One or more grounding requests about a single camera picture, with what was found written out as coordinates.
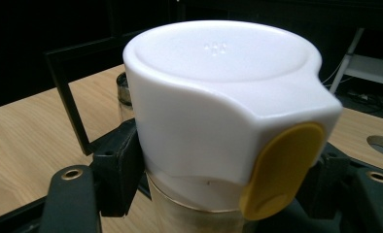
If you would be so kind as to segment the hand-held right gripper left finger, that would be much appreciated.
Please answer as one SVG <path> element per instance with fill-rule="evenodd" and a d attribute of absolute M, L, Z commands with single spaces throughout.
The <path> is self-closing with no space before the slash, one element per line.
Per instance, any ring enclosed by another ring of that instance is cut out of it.
<path fill-rule="evenodd" d="M 135 119 L 124 121 L 97 145 L 90 167 L 99 211 L 102 216 L 126 216 L 145 171 Z"/>

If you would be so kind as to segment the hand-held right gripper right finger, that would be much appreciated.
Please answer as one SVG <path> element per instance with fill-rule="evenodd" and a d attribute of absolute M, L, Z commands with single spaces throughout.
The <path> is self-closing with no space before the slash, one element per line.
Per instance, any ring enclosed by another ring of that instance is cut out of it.
<path fill-rule="evenodd" d="M 306 214 L 316 219 L 332 219 L 336 212 L 336 192 L 346 177 L 350 158 L 327 143 L 316 164 L 309 169 L 296 200 Z"/>

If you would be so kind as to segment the black two-tier metal rack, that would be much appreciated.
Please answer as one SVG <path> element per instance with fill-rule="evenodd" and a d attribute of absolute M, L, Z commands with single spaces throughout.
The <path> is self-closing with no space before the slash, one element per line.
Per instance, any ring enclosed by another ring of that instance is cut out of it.
<path fill-rule="evenodd" d="M 122 50 L 140 33 L 141 31 L 124 33 L 45 53 L 52 80 L 85 155 L 96 151 L 108 133 L 94 141 L 88 138 L 69 83 L 121 65 Z"/>

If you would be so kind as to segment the white-lid glass jar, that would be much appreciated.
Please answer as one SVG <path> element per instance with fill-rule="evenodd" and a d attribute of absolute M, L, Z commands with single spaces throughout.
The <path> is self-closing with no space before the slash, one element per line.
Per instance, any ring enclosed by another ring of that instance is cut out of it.
<path fill-rule="evenodd" d="M 276 27 L 173 23 L 122 57 L 160 233 L 244 233 L 285 209 L 342 111 L 317 49 Z"/>

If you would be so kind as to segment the grey metal stand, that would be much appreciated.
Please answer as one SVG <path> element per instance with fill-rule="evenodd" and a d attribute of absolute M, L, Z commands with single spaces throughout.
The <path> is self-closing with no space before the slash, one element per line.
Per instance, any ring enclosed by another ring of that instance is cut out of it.
<path fill-rule="evenodd" d="M 383 59 L 355 54 L 355 48 L 365 30 L 358 28 L 354 38 L 343 56 L 330 86 L 330 93 L 335 94 L 344 76 L 383 84 Z"/>

